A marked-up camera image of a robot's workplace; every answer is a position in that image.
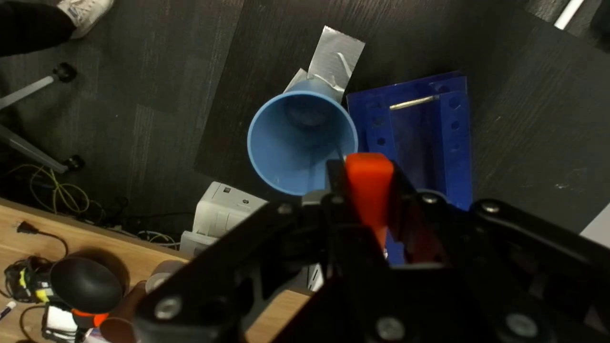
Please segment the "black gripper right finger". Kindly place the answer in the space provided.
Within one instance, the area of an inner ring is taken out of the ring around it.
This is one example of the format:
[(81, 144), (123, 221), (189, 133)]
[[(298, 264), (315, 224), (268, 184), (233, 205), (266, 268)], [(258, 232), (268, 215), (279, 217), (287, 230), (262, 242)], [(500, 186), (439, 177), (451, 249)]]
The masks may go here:
[(500, 343), (610, 343), (609, 249), (504, 200), (462, 209), (392, 177), (392, 232), (412, 266), (456, 276)]

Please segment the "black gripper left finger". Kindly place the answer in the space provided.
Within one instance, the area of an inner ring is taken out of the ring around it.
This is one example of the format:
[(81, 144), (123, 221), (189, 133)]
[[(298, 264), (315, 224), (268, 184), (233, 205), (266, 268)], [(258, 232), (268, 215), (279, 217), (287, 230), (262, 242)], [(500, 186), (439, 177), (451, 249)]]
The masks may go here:
[(384, 247), (357, 209), (353, 162), (329, 163), (331, 192), (298, 205), (271, 202), (193, 257), (136, 308), (142, 343), (247, 343), (249, 324), (311, 264), (325, 283), (281, 331), (300, 343), (376, 339)]

